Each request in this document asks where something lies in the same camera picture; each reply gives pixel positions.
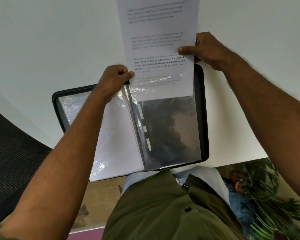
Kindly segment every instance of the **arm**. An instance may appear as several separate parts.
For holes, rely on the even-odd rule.
[[[66,134],[35,173],[0,234],[21,240],[68,237],[88,184],[105,106],[133,76],[122,65],[105,70]]]
[[[256,138],[279,173],[300,196],[300,101],[276,87],[209,32],[197,34],[196,46],[180,47],[222,71]]]

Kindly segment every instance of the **light blue jeans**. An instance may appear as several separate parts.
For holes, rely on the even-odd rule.
[[[124,191],[132,184],[157,173],[158,171],[150,171],[130,174],[127,177],[127,181],[123,187],[122,193],[124,193]],[[193,176],[196,176],[206,182],[212,189],[216,191],[218,195],[220,195],[222,199],[224,199],[225,202],[228,203],[228,205],[230,205],[229,191],[217,169],[195,166],[194,168],[173,174],[173,176],[176,178],[176,182],[181,186],[186,182],[189,174],[192,174]]]

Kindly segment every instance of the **green shirt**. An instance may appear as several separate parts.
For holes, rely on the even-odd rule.
[[[225,240],[243,234],[236,215],[208,184],[190,174],[180,187],[166,169],[123,193],[102,236],[117,239]]]

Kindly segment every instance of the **paper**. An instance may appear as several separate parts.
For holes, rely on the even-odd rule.
[[[60,97],[71,125],[90,92]],[[99,132],[90,181],[144,171],[129,109],[122,92],[106,105]]]
[[[193,56],[200,0],[117,0],[134,102],[193,94]]]

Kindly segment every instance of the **paragraph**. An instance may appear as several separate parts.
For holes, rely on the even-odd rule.
[[[143,77],[137,79],[138,87],[153,87],[153,86],[164,86],[164,85],[173,85],[181,81],[180,74],[171,75],[171,76],[151,76]]]
[[[140,57],[135,58],[134,60],[135,72],[145,73],[150,72],[151,69],[181,66],[185,61],[185,58],[179,54],[173,54],[165,56]]]
[[[139,9],[128,9],[129,24],[148,22],[162,19],[173,19],[175,15],[182,13],[185,1],[177,1],[168,4],[141,7]]]
[[[177,32],[177,33],[165,33],[165,34],[157,34],[143,37],[132,37],[132,49],[140,50],[147,49],[153,47],[163,47],[175,45],[176,42],[182,41],[182,36],[185,32]]]

